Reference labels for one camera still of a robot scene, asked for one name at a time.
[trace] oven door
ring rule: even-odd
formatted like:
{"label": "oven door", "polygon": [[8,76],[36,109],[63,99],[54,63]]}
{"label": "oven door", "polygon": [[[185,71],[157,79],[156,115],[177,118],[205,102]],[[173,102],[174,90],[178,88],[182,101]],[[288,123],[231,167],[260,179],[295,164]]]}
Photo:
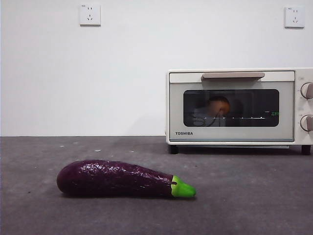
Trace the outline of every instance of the oven door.
{"label": "oven door", "polygon": [[171,142],[292,142],[293,71],[170,73]]}

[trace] concrete floor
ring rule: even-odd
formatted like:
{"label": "concrete floor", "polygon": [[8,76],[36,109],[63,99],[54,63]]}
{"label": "concrete floor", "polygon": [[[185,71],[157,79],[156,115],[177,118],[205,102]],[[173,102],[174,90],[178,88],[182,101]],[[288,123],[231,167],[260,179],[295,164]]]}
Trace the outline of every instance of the concrete floor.
{"label": "concrete floor", "polygon": [[[58,172],[83,159],[176,174],[197,196],[64,196]],[[170,155],[164,137],[1,138],[2,235],[311,235],[312,221],[313,157],[298,146]]]}

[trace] toshiba logo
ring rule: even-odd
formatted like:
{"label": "toshiba logo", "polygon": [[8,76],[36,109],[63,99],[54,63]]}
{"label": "toshiba logo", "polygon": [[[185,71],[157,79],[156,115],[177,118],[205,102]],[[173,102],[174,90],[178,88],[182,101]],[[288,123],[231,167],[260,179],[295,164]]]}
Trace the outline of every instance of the toshiba logo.
{"label": "toshiba logo", "polygon": [[175,132],[176,135],[193,135],[192,132]]}

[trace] oven foot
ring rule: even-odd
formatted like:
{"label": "oven foot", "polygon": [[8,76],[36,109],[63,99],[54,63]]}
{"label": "oven foot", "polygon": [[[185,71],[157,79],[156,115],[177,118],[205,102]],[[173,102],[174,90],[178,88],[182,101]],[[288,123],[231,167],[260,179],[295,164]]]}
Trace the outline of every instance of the oven foot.
{"label": "oven foot", "polygon": [[302,145],[301,146],[302,155],[310,155],[311,153],[311,145]]}
{"label": "oven foot", "polygon": [[178,147],[176,145],[168,145],[168,152],[170,154],[178,154]]}

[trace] oven handle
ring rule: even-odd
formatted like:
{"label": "oven handle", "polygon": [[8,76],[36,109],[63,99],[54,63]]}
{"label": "oven handle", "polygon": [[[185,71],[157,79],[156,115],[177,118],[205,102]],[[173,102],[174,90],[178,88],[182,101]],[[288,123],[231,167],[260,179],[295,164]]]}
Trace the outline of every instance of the oven handle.
{"label": "oven handle", "polygon": [[206,72],[202,74],[201,79],[212,78],[244,78],[244,79],[260,79],[265,76],[263,72]]}

